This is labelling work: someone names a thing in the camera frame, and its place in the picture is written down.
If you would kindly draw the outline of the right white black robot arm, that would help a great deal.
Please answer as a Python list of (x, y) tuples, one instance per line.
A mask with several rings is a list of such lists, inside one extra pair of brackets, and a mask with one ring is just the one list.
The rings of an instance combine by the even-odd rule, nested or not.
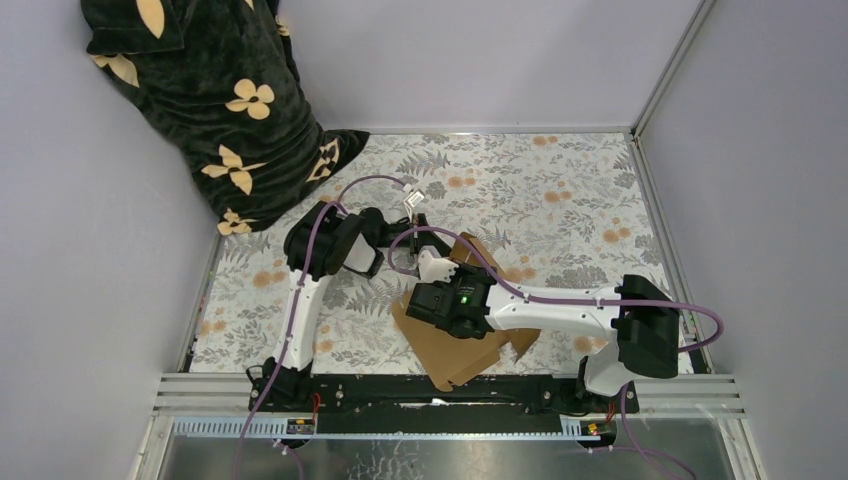
[(575, 402), (597, 412), (637, 379), (678, 374), (680, 308), (647, 278), (582, 289), (532, 287), (461, 264), (440, 280), (420, 280), (406, 313), (453, 338), (535, 329), (599, 338), (605, 346), (582, 362)]

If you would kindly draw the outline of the brown cardboard paper box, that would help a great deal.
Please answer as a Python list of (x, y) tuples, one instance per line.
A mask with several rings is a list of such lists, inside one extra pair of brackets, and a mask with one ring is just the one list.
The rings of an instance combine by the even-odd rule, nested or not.
[(437, 391), (452, 392), (495, 365), (505, 345), (520, 359), (539, 339), (538, 329), (496, 330), (486, 322), (483, 290), (493, 285), (415, 285), (392, 304), (395, 325)]

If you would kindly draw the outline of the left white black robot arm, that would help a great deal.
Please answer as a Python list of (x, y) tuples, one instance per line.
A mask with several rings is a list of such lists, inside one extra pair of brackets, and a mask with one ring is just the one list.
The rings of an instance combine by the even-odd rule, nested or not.
[(354, 214), (337, 202), (320, 201), (291, 227), (284, 241), (289, 271), (285, 323), (270, 358), (275, 365), (267, 374), (276, 379), (271, 395), (282, 408), (296, 411), (309, 401), (311, 387), (298, 375), (312, 365), (318, 317), (333, 277), (341, 270), (375, 277), (391, 243), (428, 224), (423, 213), (389, 223), (377, 208)]

